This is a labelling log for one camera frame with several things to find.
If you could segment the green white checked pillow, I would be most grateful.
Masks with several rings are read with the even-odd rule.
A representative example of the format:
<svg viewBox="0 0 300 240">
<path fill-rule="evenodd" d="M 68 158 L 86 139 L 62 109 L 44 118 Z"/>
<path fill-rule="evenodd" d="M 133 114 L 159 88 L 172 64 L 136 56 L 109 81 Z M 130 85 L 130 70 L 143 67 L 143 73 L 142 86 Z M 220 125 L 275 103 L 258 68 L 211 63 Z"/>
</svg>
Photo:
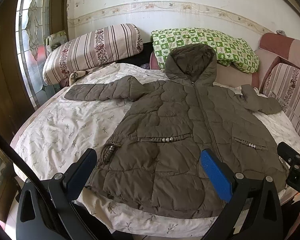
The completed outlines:
<svg viewBox="0 0 300 240">
<path fill-rule="evenodd" d="M 205 44 L 213 48 L 217 62 L 224 66 L 234 65 L 240 71 L 254 74 L 260 60 L 246 40 L 235 38 L 221 31 L 205 28 L 174 28 L 151 32 L 154 54 L 161 69 L 165 68 L 169 53 L 189 44 Z"/>
</svg>

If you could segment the striped floral pillow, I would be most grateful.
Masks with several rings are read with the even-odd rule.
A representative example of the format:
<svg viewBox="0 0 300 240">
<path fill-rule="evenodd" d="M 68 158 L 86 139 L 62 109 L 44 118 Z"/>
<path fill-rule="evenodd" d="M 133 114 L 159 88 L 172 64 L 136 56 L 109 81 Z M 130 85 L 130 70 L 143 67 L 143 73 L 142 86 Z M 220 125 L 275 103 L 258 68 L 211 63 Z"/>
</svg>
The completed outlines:
<svg viewBox="0 0 300 240">
<path fill-rule="evenodd" d="M 142 51 L 143 41 L 134 24 L 97 29 L 54 49 L 43 66 L 43 80 L 48 85 L 56 85 L 74 71 L 100 67 Z"/>
</svg>

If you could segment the olive quilted hooded jacket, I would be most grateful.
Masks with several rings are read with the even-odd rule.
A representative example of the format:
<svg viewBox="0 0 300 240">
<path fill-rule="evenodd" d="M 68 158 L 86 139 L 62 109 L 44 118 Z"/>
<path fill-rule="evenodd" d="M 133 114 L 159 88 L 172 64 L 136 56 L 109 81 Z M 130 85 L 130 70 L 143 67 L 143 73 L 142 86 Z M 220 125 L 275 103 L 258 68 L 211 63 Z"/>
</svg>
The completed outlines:
<svg viewBox="0 0 300 240">
<path fill-rule="evenodd" d="M 166 81 L 142 84 L 125 76 L 108 84 L 74 85 L 75 101 L 127 99 L 129 111 L 99 152 L 87 183 L 96 194 L 155 215 L 192 219 L 217 216 L 223 202 L 200 164 L 210 149 L 233 172 L 271 176 L 285 188 L 288 168 L 256 112 L 281 111 L 274 98 L 251 85 L 241 94 L 214 86 L 217 57 L 205 44 L 170 52 Z"/>
</svg>

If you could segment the pink bed sheet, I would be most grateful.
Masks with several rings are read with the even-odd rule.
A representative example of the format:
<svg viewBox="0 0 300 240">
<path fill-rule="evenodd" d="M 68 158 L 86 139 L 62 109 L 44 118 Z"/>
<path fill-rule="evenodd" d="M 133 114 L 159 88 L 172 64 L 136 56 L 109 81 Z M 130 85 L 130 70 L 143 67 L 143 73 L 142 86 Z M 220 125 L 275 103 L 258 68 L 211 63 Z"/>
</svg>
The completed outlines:
<svg viewBox="0 0 300 240">
<path fill-rule="evenodd" d="M 258 74 L 247 74 L 236 67 L 221 66 L 211 48 L 179 48 L 172 51 L 162 69 L 175 82 L 197 87 L 211 87 L 214 82 L 229 87 L 251 85 L 258 87 Z"/>
</svg>

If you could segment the striped floral side cushion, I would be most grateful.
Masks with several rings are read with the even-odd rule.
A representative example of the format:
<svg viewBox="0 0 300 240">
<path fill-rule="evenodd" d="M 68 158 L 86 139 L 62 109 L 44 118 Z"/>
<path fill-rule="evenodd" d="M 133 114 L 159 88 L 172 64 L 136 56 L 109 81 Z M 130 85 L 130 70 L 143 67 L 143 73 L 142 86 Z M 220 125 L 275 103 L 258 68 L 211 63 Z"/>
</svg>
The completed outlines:
<svg viewBox="0 0 300 240">
<path fill-rule="evenodd" d="M 277 64 L 266 78 L 262 93 L 280 103 L 300 135 L 300 69 L 285 63 Z"/>
</svg>

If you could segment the stained glass door panel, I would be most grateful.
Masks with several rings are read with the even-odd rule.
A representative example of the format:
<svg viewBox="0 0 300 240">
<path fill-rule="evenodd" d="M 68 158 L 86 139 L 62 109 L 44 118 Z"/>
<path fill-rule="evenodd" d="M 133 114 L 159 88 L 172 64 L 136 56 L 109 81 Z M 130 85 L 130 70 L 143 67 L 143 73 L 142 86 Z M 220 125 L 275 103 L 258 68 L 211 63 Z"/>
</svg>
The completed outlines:
<svg viewBox="0 0 300 240">
<path fill-rule="evenodd" d="M 18 0 L 15 16 L 15 44 L 23 82 L 34 109 L 59 90 L 43 79 L 47 59 L 46 39 L 50 35 L 50 0 Z"/>
</svg>

